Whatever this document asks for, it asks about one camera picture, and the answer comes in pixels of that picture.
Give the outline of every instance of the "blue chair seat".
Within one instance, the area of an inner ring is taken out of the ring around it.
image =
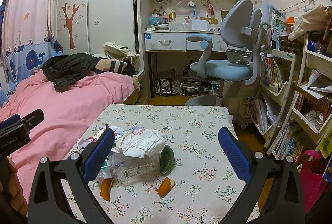
[[[197,72],[195,62],[190,65],[190,69]],[[205,65],[205,74],[211,77],[224,79],[227,81],[243,81],[252,77],[253,69],[249,65],[234,65],[229,61],[207,61]]]

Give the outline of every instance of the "human hand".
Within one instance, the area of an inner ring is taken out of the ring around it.
[[[9,167],[8,190],[9,193],[13,196],[10,200],[10,205],[15,211],[19,211],[22,215],[26,215],[28,212],[28,204],[25,198],[23,197],[23,189],[17,177],[18,170],[16,169],[12,159],[10,157],[7,157],[7,159]],[[0,191],[2,192],[2,190],[3,186],[0,181]]]

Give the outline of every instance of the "black jacket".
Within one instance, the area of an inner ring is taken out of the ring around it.
[[[83,53],[55,56],[45,62],[42,70],[54,88],[59,90],[85,77],[102,59]]]

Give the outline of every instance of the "pink blanket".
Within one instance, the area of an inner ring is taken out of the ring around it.
[[[30,132],[31,142],[12,154],[26,200],[39,160],[64,159],[109,104],[122,104],[133,91],[131,77],[112,72],[87,76],[64,92],[56,92],[43,71],[19,83],[0,110],[0,122],[14,114],[22,118],[38,108],[44,112],[44,121]]]

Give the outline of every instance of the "window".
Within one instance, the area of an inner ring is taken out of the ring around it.
[[[1,44],[1,38],[2,38],[2,22],[5,15],[5,6],[6,6],[7,0],[0,0],[0,58],[2,58],[2,44]]]

